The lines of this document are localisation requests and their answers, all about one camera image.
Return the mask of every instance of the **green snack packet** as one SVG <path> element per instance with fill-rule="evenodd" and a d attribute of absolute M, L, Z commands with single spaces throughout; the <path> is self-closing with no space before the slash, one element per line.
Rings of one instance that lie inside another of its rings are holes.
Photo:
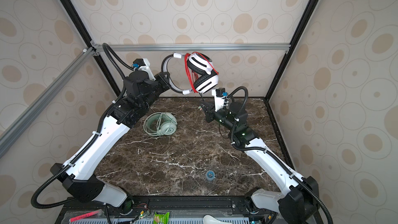
<path fill-rule="evenodd" d="M 153 224 L 167 224 L 169 221 L 170 212 L 165 214 L 157 214 L 155 212 L 155 216 L 153 217 Z"/>

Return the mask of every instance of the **red pen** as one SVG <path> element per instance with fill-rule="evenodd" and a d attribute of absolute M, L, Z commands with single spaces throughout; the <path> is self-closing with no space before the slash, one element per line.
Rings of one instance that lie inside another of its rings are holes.
<path fill-rule="evenodd" d="M 96 214 L 100 214 L 100 213 L 102 213 L 102 209 L 98 209 L 96 211 L 93 211 L 93 212 L 90 212 L 90 213 L 87 213 L 87 214 L 82 214 L 82 215 L 79 215 L 77 217 L 70 218 L 69 221 L 70 222 L 74 222 L 74 221 L 81 220 L 83 218 L 90 217 L 90 216 L 93 216 L 93 215 L 96 215 Z"/>

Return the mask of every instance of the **headphones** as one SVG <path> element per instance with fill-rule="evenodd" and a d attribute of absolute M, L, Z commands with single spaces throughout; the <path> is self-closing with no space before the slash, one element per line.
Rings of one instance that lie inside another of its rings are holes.
<path fill-rule="evenodd" d="M 181 55 L 174 53 L 167 56 L 162 62 L 162 72 L 167 72 L 167 63 L 172 57 L 181 58 Z M 213 68 L 212 60 L 204 54 L 193 52 L 187 59 L 187 66 L 200 77 L 193 83 L 193 87 L 199 93 L 205 93 L 218 84 L 218 74 Z M 176 93 L 188 94 L 192 89 L 180 89 L 174 85 L 170 78 L 171 89 Z"/>
<path fill-rule="evenodd" d="M 151 125 L 157 121 L 156 130 Z M 156 112 L 149 115 L 144 121 L 144 131 L 151 136 L 171 135 L 177 130 L 177 119 L 170 112 Z"/>

